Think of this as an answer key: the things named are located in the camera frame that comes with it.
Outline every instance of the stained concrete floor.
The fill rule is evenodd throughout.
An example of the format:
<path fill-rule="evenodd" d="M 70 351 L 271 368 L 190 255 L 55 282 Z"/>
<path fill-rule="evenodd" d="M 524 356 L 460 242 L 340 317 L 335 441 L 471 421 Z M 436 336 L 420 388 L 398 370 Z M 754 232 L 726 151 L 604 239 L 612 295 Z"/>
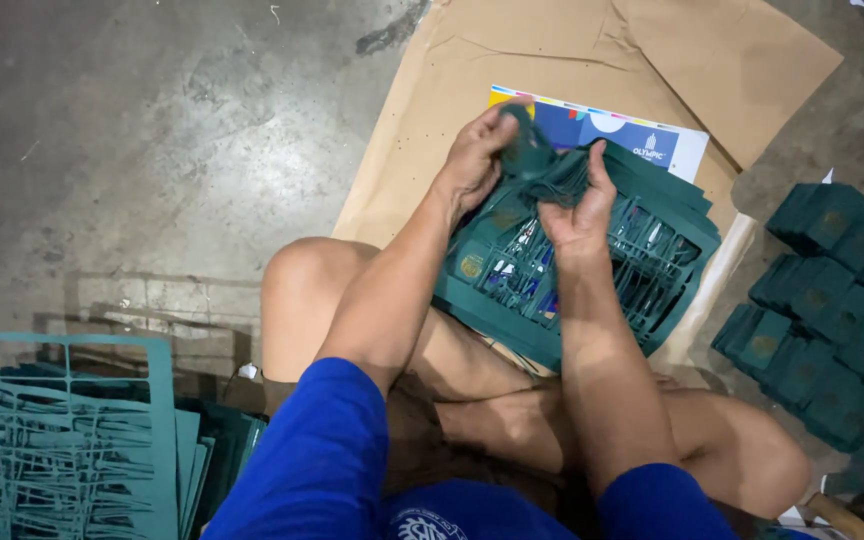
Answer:
<path fill-rule="evenodd" d="M 864 191 L 864 8 L 771 1 L 845 61 L 736 181 L 763 221 L 831 167 Z M 330 232 L 425 0 L 280 3 L 0 0 L 0 331 L 170 336 L 212 387 L 258 360 L 262 267 Z M 766 409 L 708 346 L 779 251 L 758 235 L 691 350 Z"/>

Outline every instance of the leg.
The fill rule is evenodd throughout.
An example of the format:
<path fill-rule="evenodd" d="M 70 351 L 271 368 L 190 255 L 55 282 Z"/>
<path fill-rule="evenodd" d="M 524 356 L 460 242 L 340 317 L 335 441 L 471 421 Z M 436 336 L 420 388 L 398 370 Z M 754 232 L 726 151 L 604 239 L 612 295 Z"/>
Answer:
<path fill-rule="evenodd" d="M 768 414 L 705 390 L 663 393 L 681 466 L 709 497 L 763 518 L 798 502 L 810 462 Z M 543 471 L 576 466 L 581 454 L 558 387 L 474 403 L 439 403 L 445 437 Z"/>
<path fill-rule="evenodd" d="M 269 261 L 262 278 L 262 375 L 294 383 L 315 359 L 346 286 L 378 253 L 367 244 L 304 238 Z M 408 369 L 443 401 L 533 387 L 530 376 L 452 317 L 429 309 Z"/>

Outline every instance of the person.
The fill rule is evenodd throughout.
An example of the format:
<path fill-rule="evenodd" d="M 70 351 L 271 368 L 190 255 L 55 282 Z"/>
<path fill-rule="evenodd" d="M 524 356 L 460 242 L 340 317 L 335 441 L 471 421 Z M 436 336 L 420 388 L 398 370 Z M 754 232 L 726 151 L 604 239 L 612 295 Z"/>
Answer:
<path fill-rule="evenodd" d="M 495 186 L 497 153 L 517 129 L 499 105 L 462 128 L 385 249 L 306 238 L 271 258 L 263 377 L 292 393 L 272 405 L 201 538 L 575 538 L 503 485 L 426 474 L 389 488 L 392 472 L 409 473 L 394 461 L 423 447 L 397 453 L 395 432 L 412 423 L 396 419 L 394 404 L 410 377 L 429 393 L 431 425 L 448 448 L 550 474 L 582 471 L 595 497 L 587 511 L 597 510 L 608 538 L 734 538 L 713 500 L 775 518 L 802 496 L 809 460 L 766 413 L 656 384 L 613 286 L 606 231 L 616 189 L 605 141 L 590 150 L 581 202 L 538 208 L 558 271 L 560 382 L 534 380 L 430 308 L 450 234 Z"/>

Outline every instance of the brown paper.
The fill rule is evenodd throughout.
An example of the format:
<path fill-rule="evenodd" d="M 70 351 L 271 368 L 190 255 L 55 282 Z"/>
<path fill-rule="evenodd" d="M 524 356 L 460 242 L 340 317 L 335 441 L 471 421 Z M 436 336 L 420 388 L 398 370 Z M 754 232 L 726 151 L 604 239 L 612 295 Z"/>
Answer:
<path fill-rule="evenodd" d="M 695 184 L 712 202 L 723 247 L 652 357 L 688 363 L 685 350 L 751 241 L 752 220 L 732 204 L 733 180 L 841 60 L 762 0 L 434 1 L 333 237 L 385 246 L 492 85 L 709 132 Z"/>

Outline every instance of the blue printed area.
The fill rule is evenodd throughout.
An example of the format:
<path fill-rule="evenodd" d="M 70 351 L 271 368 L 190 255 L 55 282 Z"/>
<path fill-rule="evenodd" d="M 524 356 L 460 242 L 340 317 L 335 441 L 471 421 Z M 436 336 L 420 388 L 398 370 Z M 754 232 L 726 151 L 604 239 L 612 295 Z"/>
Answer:
<path fill-rule="evenodd" d="M 664 169 L 672 165 L 672 154 L 679 142 L 677 132 L 632 122 L 625 122 L 621 128 L 606 132 L 595 127 L 595 117 L 598 115 L 575 114 L 574 118 L 570 118 L 568 108 L 535 103 L 535 124 L 556 148 L 573 148 L 604 137 Z"/>

